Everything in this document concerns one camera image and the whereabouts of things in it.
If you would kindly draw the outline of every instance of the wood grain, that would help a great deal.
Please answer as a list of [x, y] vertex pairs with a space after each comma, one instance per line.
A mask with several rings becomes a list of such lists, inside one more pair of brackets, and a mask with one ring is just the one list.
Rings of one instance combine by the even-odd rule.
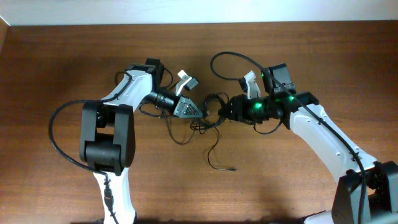
[[8, 24], [0, 17], [0, 54], [2, 47], [4, 45], [4, 41], [6, 40]]
[[[240, 94], [236, 82], [216, 78], [209, 68], [210, 58], [224, 50], [265, 67], [286, 63], [297, 90], [311, 91], [355, 143], [381, 162], [398, 161], [398, 22], [11, 27], [0, 56], [0, 220], [101, 218], [93, 175], [61, 158], [49, 143], [54, 109], [69, 100], [104, 97], [116, 71], [147, 57], [160, 58], [174, 73], [184, 69], [196, 76], [200, 84], [187, 93], [195, 102], [220, 91]], [[254, 67], [230, 56], [217, 59], [216, 69], [241, 77]], [[55, 124], [59, 145], [75, 158], [80, 116], [81, 106], [72, 106]], [[331, 208], [332, 176], [285, 128], [262, 136], [250, 126], [225, 122], [211, 159], [238, 171], [220, 172], [205, 160], [213, 131], [178, 146], [164, 121], [134, 116], [137, 149], [129, 178], [139, 218], [269, 221]], [[177, 139], [188, 138], [189, 122], [173, 120]]]

